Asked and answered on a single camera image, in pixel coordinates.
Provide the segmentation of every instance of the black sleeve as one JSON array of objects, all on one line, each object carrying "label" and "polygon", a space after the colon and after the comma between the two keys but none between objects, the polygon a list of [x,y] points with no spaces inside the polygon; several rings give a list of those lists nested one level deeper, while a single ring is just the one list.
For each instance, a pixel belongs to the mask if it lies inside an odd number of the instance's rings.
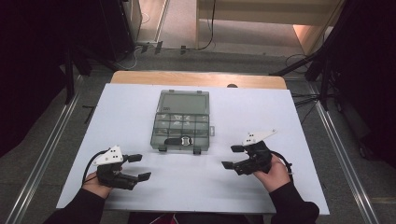
[{"label": "black sleeve", "polygon": [[318,218],[317,205],[305,202],[291,182],[274,190],[270,196],[276,209],[272,224],[312,224]]},{"label": "black sleeve", "polygon": [[105,199],[85,189],[63,209],[54,212],[44,223],[99,223]]}]

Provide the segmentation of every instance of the hand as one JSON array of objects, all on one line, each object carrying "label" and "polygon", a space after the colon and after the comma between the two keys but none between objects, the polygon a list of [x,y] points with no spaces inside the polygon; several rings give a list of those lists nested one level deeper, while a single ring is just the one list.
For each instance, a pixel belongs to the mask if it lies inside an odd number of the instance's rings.
[{"label": "hand", "polygon": [[263,171],[253,173],[270,193],[290,182],[286,166],[277,156],[274,154],[272,156],[271,170],[268,174]]},{"label": "hand", "polygon": [[85,178],[85,180],[86,182],[84,183],[84,185],[82,185],[82,188],[104,199],[106,199],[110,191],[113,190],[113,188],[103,186],[99,183],[98,177],[96,177],[96,172],[93,172],[90,175],[88,175],[87,178]]}]

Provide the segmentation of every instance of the aluminum rail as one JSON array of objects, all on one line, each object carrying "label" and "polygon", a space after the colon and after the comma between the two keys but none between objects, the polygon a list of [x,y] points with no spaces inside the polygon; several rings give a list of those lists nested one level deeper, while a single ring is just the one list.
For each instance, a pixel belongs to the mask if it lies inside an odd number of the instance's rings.
[{"label": "aluminum rail", "polygon": [[[315,83],[309,82],[308,86],[311,93],[319,94],[318,88]],[[361,215],[364,219],[364,222],[367,224],[380,223],[375,213],[375,210],[370,202],[370,199],[367,196],[364,186],[361,183],[355,171],[355,168],[353,167],[352,162],[347,155],[340,136],[332,123],[332,118],[329,112],[325,111],[321,104],[316,104],[316,107],[323,122],[323,125],[326,129],[326,132],[332,142],[332,147],[334,148],[335,155],[337,156],[341,168],[343,169],[344,175],[346,176],[346,181],[348,182],[349,187],[352,190],[353,196],[356,200],[356,203],[361,210]]]},{"label": "aluminum rail", "polygon": [[61,116],[58,118],[46,145],[44,145],[44,148],[38,157],[37,162],[35,163],[35,167],[21,188],[17,201],[14,203],[6,223],[21,223],[27,207],[35,195],[38,184],[40,183],[40,180],[43,177],[48,164],[50,163],[50,158],[52,157],[59,139],[64,132],[64,127],[66,126],[67,121],[69,121],[70,116],[72,115],[76,106],[79,97],[79,90],[83,84],[82,79],[82,76],[79,75],[76,81],[76,94],[71,99],[69,105],[64,106]]}]

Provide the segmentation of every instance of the white mount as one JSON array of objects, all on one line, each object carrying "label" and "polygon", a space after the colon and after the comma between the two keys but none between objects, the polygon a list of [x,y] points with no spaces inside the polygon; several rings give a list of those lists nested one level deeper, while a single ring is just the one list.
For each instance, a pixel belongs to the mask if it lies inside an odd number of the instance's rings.
[{"label": "white mount", "polygon": [[114,146],[109,149],[105,154],[101,155],[98,159],[96,159],[96,161],[93,162],[93,165],[98,166],[121,161],[123,161],[121,149],[119,146]]},{"label": "white mount", "polygon": [[247,138],[245,141],[242,143],[242,146],[249,146],[256,144],[260,142],[261,140],[264,140],[265,138],[275,134],[277,130],[273,129],[272,131],[267,131],[267,132],[258,132],[258,133],[248,133]]}]

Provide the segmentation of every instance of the clear plastic organizer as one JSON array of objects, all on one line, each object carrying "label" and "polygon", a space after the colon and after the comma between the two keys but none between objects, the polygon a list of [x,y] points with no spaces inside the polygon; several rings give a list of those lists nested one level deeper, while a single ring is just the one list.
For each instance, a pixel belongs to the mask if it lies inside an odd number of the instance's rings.
[{"label": "clear plastic organizer", "polygon": [[160,151],[209,149],[209,92],[162,91],[151,146]]}]

